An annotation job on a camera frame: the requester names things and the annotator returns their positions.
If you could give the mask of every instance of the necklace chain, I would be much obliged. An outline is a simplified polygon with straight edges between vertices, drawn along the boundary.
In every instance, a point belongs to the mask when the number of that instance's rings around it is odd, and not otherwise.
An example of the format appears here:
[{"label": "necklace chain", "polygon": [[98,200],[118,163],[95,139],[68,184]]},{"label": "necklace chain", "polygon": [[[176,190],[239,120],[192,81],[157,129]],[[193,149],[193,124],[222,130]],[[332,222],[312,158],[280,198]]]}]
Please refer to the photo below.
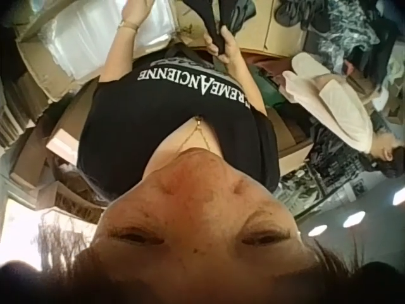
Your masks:
[{"label": "necklace chain", "polygon": [[186,138],[186,139],[184,140],[184,142],[180,145],[180,147],[178,147],[176,154],[179,153],[179,152],[183,149],[184,145],[187,144],[187,142],[190,140],[190,138],[191,138],[191,137],[194,135],[194,133],[196,133],[196,132],[200,133],[202,139],[204,139],[204,142],[205,142],[205,145],[206,145],[208,151],[211,151],[211,148],[210,148],[210,146],[209,146],[209,143],[208,143],[207,139],[205,138],[204,133],[203,133],[203,130],[202,130],[202,128],[201,128],[201,122],[202,122],[203,119],[202,119],[200,116],[195,116],[195,117],[194,117],[194,120],[196,121],[196,126],[194,127],[194,130],[190,133],[189,136],[187,136],[187,138]]}]

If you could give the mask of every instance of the eye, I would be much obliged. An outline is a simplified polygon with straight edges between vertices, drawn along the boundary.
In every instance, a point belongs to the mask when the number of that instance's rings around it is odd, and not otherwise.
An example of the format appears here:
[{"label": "eye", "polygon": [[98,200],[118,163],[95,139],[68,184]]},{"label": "eye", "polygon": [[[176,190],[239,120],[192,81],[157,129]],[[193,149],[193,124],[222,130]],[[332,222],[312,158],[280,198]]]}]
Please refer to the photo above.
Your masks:
[{"label": "eye", "polygon": [[250,246],[268,246],[290,238],[289,232],[263,231],[254,232],[242,239],[242,243]]},{"label": "eye", "polygon": [[131,228],[114,231],[110,234],[110,237],[138,246],[161,245],[165,242],[164,239],[155,236],[151,232]]}]

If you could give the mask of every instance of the black t-shirt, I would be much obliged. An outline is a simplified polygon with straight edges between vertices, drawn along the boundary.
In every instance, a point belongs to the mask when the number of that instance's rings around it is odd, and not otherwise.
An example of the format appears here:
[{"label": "black t-shirt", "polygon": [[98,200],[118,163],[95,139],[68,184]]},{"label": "black t-shirt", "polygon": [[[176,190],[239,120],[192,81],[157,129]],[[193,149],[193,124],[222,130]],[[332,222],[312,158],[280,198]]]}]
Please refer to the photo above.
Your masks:
[{"label": "black t-shirt", "polygon": [[111,201],[134,187],[159,144],[199,115],[215,130],[224,159],[270,191],[280,177],[271,122],[238,83],[186,58],[138,64],[99,84],[80,138],[78,168]]}]

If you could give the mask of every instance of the white lettering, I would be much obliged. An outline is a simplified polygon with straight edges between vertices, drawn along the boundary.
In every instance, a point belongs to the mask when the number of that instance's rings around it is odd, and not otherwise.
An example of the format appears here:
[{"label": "white lettering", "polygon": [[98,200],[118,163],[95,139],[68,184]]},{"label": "white lettering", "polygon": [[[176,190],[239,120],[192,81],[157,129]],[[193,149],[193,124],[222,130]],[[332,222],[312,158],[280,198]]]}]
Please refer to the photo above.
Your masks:
[{"label": "white lettering", "polygon": [[146,72],[147,72],[147,70],[141,71],[141,73],[139,73],[137,80],[145,79]]},{"label": "white lettering", "polygon": [[211,94],[218,95],[218,90],[220,88],[220,83],[218,81],[214,81],[213,86],[211,87]]},{"label": "white lettering", "polygon": [[190,73],[189,72],[182,72],[182,78],[180,79],[179,84],[182,84],[183,86],[188,84],[190,81]]},{"label": "white lettering", "polygon": [[198,82],[200,80],[200,76],[191,75],[191,81],[189,83],[189,87],[193,87],[198,89]]},{"label": "white lettering", "polygon": [[206,82],[207,76],[201,75],[201,95],[205,95],[205,92],[209,88],[209,86],[215,81],[214,78],[210,77],[209,82]]},{"label": "white lettering", "polygon": [[166,79],[167,68],[158,68],[158,79]]},{"label": "white lettering", "polygon": [[152,78],[152,79],[156,79],[156,68],[154,68],[153,70],[148,70],[146,73],[146,79]]},{"label": "white lettering", "polygon": [[176,70],[174,68],[169,68],[167,70],[167,80],[170,81],[175,81],[175,74],[176,74]]},{"label": "white lettering", "polygon": [[231,88],[229,98],[232,99],[232,100],[236,100],[237,93],[238,93],[237,89],[235,89],[234,87]]},{"label": "white lettering", "polygon": [[179,81],[179,79],[180,79],[180,74],[182,73],[182,71],[177,70],[176,73],[177,73],[177,77],[176,77],[175,82],[178,83],[178,81]]},{"label": "white lettering", "polygon": [[239,90],[238,90],[238,100],[239,100],[240,103],[245,103],[245,96]]},{"label": "white lettering", "polygon": [[230,86],[226,84],[221,84],[219,96],[222,96],[225,93],[225,97],[229,98]]}]

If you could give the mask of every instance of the hand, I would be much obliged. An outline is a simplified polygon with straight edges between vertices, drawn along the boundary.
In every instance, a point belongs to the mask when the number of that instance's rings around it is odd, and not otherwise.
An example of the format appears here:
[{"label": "hand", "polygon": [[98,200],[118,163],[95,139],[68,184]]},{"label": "hand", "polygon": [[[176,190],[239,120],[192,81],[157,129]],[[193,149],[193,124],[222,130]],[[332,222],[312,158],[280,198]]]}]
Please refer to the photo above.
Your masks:
[{"label": "hand", "polygon": [[240,53],[240,49],[236,43],[235,37],[226,26],[222,26],[221,35],[225,40],[225,53],[218,55],[218,47],[213,44],[212,38],[205,33],[204,40],[206,43],[207,52],[217,57],[226,66],[238,64],[240,60],[243,61],[243,57]]},{"label": "hand", "polygon": [[154,0],[127,0],[122,9],[122,20],[140,26],[149,16]]}]

